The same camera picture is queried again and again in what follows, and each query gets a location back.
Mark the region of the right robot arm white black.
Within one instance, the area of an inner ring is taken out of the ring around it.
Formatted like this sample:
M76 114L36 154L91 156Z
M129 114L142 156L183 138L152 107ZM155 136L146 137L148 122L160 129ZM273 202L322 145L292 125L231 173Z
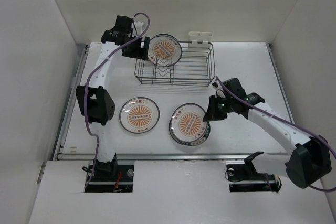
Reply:
M332 171L330 157L335 151L322 136L277 116L263 97L247 94L237 78L224 82L216 78L212 86L216 93L209 98L204 122L221 121L236 113L263 129L286 152L280 157L258 151L242 164L227 165L229 181L267 180L280 175L304 189Z

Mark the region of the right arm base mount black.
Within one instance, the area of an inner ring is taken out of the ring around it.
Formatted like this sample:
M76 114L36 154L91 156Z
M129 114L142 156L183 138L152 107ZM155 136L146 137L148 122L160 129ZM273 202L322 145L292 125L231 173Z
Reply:
M225 178L231 193L278 193L282 188L282 181L278 176L258 173L250 165L243 163L228 163Z

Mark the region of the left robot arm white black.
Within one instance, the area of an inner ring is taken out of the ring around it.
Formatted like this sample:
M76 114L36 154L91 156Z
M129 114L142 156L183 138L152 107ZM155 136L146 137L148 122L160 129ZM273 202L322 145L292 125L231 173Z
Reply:
M100 52L84 85L76 87L76 98L90 136L96 138L93 164L85 167L88 181L101 175L105 180L117 176L117 158L107 129L115 113L115 103L108 92L112 73L121 57L146 60L149 37L145 36L150 22L136 22L134 17L118 15L115 25L101 37Z

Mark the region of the orange sunburst plate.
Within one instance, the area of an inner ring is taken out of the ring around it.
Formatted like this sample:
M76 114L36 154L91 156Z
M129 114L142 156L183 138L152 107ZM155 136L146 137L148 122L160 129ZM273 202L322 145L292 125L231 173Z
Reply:
M151 99L136 97L127 101L119 112L119 122L124 130L143 134L155 128L160 119L160 109Z
M170 120L170 132L182 145L198 145L208 129L208 123L203 121L204 109L195 103L180 105Z

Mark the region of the red rim plate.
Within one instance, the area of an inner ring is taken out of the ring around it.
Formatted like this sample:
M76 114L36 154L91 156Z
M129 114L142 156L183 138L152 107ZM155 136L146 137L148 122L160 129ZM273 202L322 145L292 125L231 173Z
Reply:
M168 34L158 34L150 39L148 60L159 67L170 67L182 57L180 42Z

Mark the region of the teal rim lettered plate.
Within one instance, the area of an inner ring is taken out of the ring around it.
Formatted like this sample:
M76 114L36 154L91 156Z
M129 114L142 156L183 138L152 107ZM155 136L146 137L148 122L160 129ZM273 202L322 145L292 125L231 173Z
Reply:
M200 118L181 119L177 123L169 122L169 133L175 142L185 146L203 144L211 132L210 124Z

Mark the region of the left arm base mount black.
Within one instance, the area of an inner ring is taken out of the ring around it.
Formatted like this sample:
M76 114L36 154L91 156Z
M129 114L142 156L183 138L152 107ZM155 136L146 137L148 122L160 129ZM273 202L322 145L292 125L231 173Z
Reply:
M133 179L134 179L134 165L123 164L117 166L117 171L114 174L98 171L96 169L91 181L86 185L90 179L93 165L83 167L87 173L84 185L84 192L86 193L132 193Z

